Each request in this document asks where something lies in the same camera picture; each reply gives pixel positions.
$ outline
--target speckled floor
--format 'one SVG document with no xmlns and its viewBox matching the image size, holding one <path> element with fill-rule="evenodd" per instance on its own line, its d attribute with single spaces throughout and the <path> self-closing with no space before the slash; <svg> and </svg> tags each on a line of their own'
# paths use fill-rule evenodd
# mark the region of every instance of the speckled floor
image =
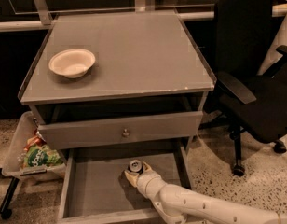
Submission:
<svg viewBox="0 0 287 224">
<path fill-rule="evenodd" d="M 15 119 L 0 120 L 0 166 L 17 123 Z M 282 140 L 287 146 L 287 136 Z M 242 135 L 242 145 L 246 174 L 236 177 L 231 174 L 234 151 L 226 127 L 199 131 L 188 149 L 195 191 L 287 214 L 287 153 L 276 154 L 272 144 L 255 142 L 247 133 Z M 9 178 L 0 176 L 0 204 L 9 182 Z M 10 204 L 13 214 L 9 220 L 0 216 L 0 223 L 56 223 L 61 192 L 62 180 L 36 185 L 20 182 Z"/>
</svg>

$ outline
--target black foot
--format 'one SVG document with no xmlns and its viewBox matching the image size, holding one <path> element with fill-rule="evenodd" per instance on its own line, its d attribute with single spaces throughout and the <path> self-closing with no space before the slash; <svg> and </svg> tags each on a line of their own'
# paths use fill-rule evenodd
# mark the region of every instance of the black foot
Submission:
<svg viewBox="0 0 287 224">
<path fill-rule="evenodd" d="M 245 169 L 243 168 L 243 166 L 235 165 L 233 169 L 233 174 L 237 176 L 244 176 Z"/>
<path fill-rule="evenodd" d="M 12 210 L 11 209 L 6 209 L 3 213 L 1 213 L 1 218 L 3 220 L 9 219 L 12 215 Z"/>
<path fill-rule="evenodd" d="M 274 152 L 276 153 L 285 153 L 286 150 L 286 146 L 284 145 L 284 143 L 281 140 L 277 140 L 275 142 L 275 146 L 274 146 Z"/>
</svg>

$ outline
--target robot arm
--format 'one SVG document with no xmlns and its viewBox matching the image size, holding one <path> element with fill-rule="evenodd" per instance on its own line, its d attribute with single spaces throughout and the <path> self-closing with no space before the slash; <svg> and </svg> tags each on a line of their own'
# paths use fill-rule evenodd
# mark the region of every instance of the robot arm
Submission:
<svg viewBox="0 0 287 224">
<path fill-rule="evenodd" d="M 126 178 L 145 198 L 151 200 L 167 224 L 186 223 L 187 215 L 216 224 L 287 224 L 287 215 L 198 194 L 166 183 L 145 162 L 132 161 L 130 164 L 133 167 L 125 171 Z"/>
</svg>

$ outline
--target clear plastic container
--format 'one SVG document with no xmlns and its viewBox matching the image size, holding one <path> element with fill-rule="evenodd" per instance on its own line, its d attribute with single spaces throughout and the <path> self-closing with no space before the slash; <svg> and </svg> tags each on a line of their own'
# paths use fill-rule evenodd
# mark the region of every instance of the clear plastic container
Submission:
<svg viewBox="0 0 287 224">
<path fill-rule="evenodd" d="M 18 157 L 23 153 L 27 140 L 34 136 L 35 124 L 33 119 L 34 115 L 31 111 L 22 114 L 3 163 L 2 174 L 4 176 L 14 176 L 22 181 L 30 178 L 35 179 L 35 181 L 49 181 L 64 178 L 66 171 L 65 164 L 53 167 L 42 166 L 40 168 L 32 168 L 29 175 L 24 175 Z"/>
</svg>

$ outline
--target white bowl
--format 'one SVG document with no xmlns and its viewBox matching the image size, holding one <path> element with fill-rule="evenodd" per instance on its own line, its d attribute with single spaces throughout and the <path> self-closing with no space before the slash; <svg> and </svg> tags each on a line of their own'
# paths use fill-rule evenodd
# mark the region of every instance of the white bowl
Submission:
<svg viewBox="0 0 287 224">
<path fill-rule="evenodd" d="M 55 74 L 78 78 L 84 76 L 95 61 L 94 54 L 86 49 L 68 49 L 53 56 L 48 66 Z"/>
</svg>

